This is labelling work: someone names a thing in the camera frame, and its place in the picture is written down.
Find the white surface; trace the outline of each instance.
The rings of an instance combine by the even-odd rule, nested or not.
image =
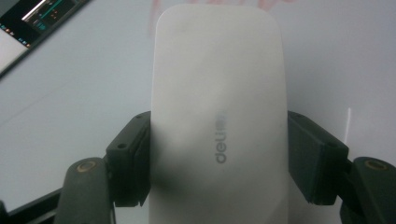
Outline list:
[[[18,59],[27,48],[18,40],[0,30],[0,73]]]
[[[187,2],[208,1],[93,0],[0,80],[0,198],[8,209],[59,188],[69,165],[104,156],[129,119],[150,110],[151,21]],[[395,1],[221,2],[262,3],[278,21],[290,110],[346,139],[350,159],[396,164]],[[339,200],[318,207],[293,184],[290,191],[290,223],[341,223]],[[147,205],[117,212],[119,223],[148,223]]]
[[[255,7],[181,5],[158,21],[149,223],[288,223],[280,31]]]

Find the white plastic casing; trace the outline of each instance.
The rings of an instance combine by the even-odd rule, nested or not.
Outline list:
[[[157,26],[149,223],[288,222],[281,36],[253,7],[180,5]]]

